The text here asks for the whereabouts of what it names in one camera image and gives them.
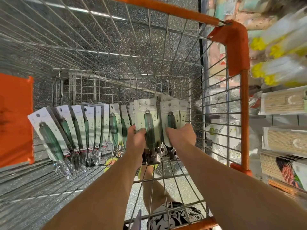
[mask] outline shopping cart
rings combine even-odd
[[[187,122],[193,125],[197,146],[204,153],[223,158],[228,166],[250,174],[249,56],[244,26],[196,12],[198,0],[183,3],[194,10],[156,0],[0,0],[0,3],[1,72],[34,77],[34,110],[44,105],[82,101],[129,104],[137,98],[166,93],[189,102]],[[207,25],[216,27],[209,36]],[[215,44],[225,45],[225,57],[211,63],[210,47]],[[235,77],[239,84],[233,87],[230,81]],[[210,93],[221,84],[225,84],[222,91]],[[234,89],[239,89],[240,97],[230,100]],[[224,94],[226,101],[210,102],[217,94]],[[240,103],[240,111],[232,112],[232,102]],[[226,105],[226,111],[210,111],[210,107],[219,104]],[[236,125],[241,128],[241,150],[230,147],[232,114],[241,115],[240,124]],[[210,133],[206,126],[214,118],[223,119],[224,123],[216,124],[227,129],[226,134],[216,133],[227,138],[226,145],[222,145],[226,156],[212,150],[213,142],[206,139],[206,133]],[[229,150],[241,153],[241,163],[231,160]],[[6,167],[0,173],[1,229],[41,228],[104,172],[103,160],[112,156],[107,147],[101,166],[67,180],[44,158],[42,142],[35,134],[34,151],[34,164]],[[154,179],[163,182],[164,187],[170,179],[174,181],[184,209],[199,205],[206,218],[195,223],[189,221],[178,229],[216,226],[209,207],[179,160],[163,160],[161,175]],[[138,187],[129,199],[125,220],[129,226],[142,206],[139,198],[142,183],[143,180],[137,180],[133,184]],[[183,184],[189,187],[190,194],[195,194],[196,201],[187,203],[180,189]],[[148,213],[141,219],[146,225],[151,217],[174,210]]]

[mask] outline forearm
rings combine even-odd
[[[278,191],[195,146],[182,143],[176,150],[224,230],[306,228],[306,211]]]
[[[125,154],[43,229],[121,230],[136,167],[135,156]]]

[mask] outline patterned shorts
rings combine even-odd
[[[168,209],[182,207],[181,202],[175,202],[175,201],[168,202],[167,205],[168,205]],[[178,227],[182,224],[189,223],[188,217],[190,219],[190,222],[201,220],[204,218],[201,211],[195,207],[187,207],[186,210],[187,210],[187,213],[185,212],[183,208],[169,213],[170,215],[169,221],[171,224],[171,228]],[[166,211],[166,204],[163,204],[160,207],[158,207],[154,211],[154,213],[160,212],[160,211]],[[155,216],[151,218],[150,230],[165,230],[165,229],[169,229],[167,214]]]

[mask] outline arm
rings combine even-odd
[[[190,124],[167,135],[223,230],[307,228],[307,212],[294,201],[195,147]]]
[[[126,153],[85,191],[64,206],[43,230],[122,230],[135,172],[142,164],[146,130],[128,129]]]

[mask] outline person's left hand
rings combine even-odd
[[[140,129],[138,132],[135,132],[135,125],[128,128],[125,154],[135,157],[137,168],[142,165],[142,155],[146,147],[145,134],[146,129],[144,128]]]

